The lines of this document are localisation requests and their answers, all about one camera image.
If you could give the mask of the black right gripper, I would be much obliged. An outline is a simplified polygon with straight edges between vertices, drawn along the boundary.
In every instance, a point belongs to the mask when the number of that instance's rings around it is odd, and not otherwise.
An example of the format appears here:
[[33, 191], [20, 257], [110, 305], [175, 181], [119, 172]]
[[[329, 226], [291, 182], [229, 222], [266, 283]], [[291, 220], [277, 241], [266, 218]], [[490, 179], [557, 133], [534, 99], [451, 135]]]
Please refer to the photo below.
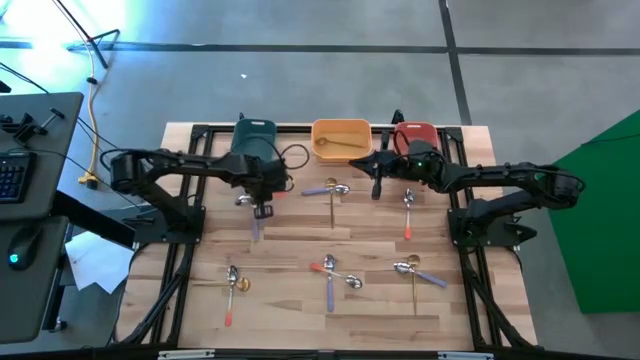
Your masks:
[[445, 192], [443, 180], [443, 155], [434, 149], [410, 150], [407, 154], [398, 155], [386, 163], [380, 162], [389, 155], [390, 132], [383, 131], [380, 145], [371, 154], [349, 161], [349, 165], [364, 172], [373, 180], [371, 199], [379, 200], [382, 192], [382, 179], [387, 175], [391, 178], [419, 182], [437, 193]]

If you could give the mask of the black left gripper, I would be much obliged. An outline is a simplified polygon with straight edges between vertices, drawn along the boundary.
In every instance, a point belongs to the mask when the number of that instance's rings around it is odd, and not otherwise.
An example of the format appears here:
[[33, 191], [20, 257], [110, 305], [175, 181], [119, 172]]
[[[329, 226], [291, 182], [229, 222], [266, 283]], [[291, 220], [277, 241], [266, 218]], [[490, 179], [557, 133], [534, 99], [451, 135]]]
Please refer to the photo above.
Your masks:
[[[251, 196], [255, 205], [262, 205], [273, 199], [273, 194], [284, 192], [289, 180], [288, 168], [283, 160], [259, 160], [252, 170], [246, 185], [246, 192]], [[255, 206], [253, 209], [256, 219], [269, 218], [274, 215], [271, 205]]]

